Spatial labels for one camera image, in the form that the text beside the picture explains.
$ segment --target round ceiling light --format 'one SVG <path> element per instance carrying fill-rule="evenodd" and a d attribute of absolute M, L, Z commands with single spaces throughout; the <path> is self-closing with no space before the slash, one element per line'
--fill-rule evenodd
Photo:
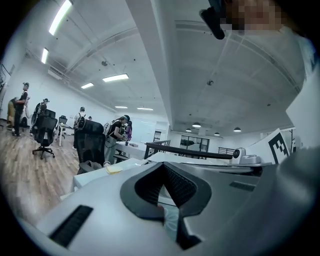
<path fill-rule="evenodd" d="M 201 127 L 201 124 L 198 123 L 198 122 L 195 122 L 195 123 L 192 125 L 192 127 L 194 127 L 194 128 L 200 128 L 200 127 Z"/>

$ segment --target wooden floor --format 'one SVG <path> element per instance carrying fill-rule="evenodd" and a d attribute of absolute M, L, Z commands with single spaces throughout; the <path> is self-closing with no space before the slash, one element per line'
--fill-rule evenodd
<path fill-rule="evenodd" d="M 0 184 L 14 214 L 35 225 L 71 191 L 73 176 L 78 172 L 77 151 L 72 149 L 74 136 L 62 138 L 62 147 L 54 141 L 49 153 L 32 154 L 40 144 L 25 129 L 16 139 L 1 121 Z"/>

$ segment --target desk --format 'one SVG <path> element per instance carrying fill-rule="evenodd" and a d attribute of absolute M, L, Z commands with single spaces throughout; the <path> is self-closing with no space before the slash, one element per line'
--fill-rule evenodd
<path fill-rule="evenodd" d="M 128 141 L 129 144 L 126 146 L 125 141 L 119 142 L 116 146 L 116 150 L 120 150 L 123 152 L 126 152 L 129 155 L 133 155 L 137 159 L 144 159 L 145 158 L 145 153 L 146 153 L 146 148 L 147 146 L 142 143 L 142 142 L 134 142 L 134 141 Z"/>
<path fill-rule="evenodd" d="M 61 147 L 61 138 L 62 138 L 62 133 L 63 133 L 62 129 L 64 128 L 64 129 L 72 129 L 73 130 L 73 128 L 65 123 L 58 123 L 58 134 L 59 134 L 59 128 L 61 129 L 60 130 L 60 138 L 59 138 L 59 146 Z"/>
<path fill-rule="evenodd" d="M 185 164 L 198 164 L 198 165 L 213 165 L 213 166 L 226 166 L 229 163 L 229 160 L 224 159 L 215 159 L 207 158 L 197 159 L 189 158 L 184 156 L 178 156 L 170 153 L 158 152 L 147 158 L 147 160 L 152 162 L 175 162 L 175 163 L 185 163 Z"/>
<path fill-rule="evenodd" d="M 129 170 L 135 167 L 139 167 L 144 165 L 145 163 L 147 163 L 147 160 L 138 160 L 135 158 L 130 158 L 128 160 L 113 164 L 112 166 L 118 166 L 118 167 L 122 167 L 122 169 L 125 170 Z M 104 176 L 108 176 L 108 172 L 107 172 L 107 168 L 103 167 L 101 169 L 98 170 L 93 170 L 93 171 L 89 171 L 87 173 L 83 173 L 83 174 L 79 174 L 79 175 L 75 175 L 73 176 L 73 187 L 77 187 L 78 189 L 82 188 L 84 185 L 86 185 L 87 183 L 104 177 Z"/>

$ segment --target ceiling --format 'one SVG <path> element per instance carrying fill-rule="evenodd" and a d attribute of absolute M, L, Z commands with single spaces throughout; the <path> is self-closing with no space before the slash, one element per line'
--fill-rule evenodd
<path fill-rule="evenodd" d="M 63 1 L 39 3 L 27 48 L 40 59 L 47 47 L 47 63 L 105 106 L 152 108 L 175 131 L 199 122 L 209 136 L 233 135 L 235 127 L 249 133 L 292 125 L 285 110 L 301 90 L 304 64 L 286 29 L 227 31 L 217 40 L 199 16 L 208 0 L 73 2 L 54 36 L 48 29 Z M 102 81 L 123 73 L 128 80 Z M 89 82 L 94 86 L 81 89 Z"/>

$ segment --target black railing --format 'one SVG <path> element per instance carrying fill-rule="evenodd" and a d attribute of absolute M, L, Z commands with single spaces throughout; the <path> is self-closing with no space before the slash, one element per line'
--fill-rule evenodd
<path fill-rule="evenodd" d="M 147 142 L 144 159 L 147 159 L 151 157 L 153 154 L 156 154 L 158 152 L 171 152 L 171 153 L 177 153 L 181 155 L 199 157 L 199 158 L 232 159 L 232 155 L 230 154 L 220 154 L 220 153 L 217 154 L 217 153 L 208 153 L 208 152 L 189 150 L 189 149 L 164 145 L 163 143 L 165 142 L 169 142 L 167 144 L 170 145 L 169 140 L 153 142 L 153 143 Z"/>
<path fill-rule="evenodd" d="M 226 147 L 219 147 L 219 154 L 226 154 L 226 155 L 233 155 L 235 149 L 226 148 Z"/>

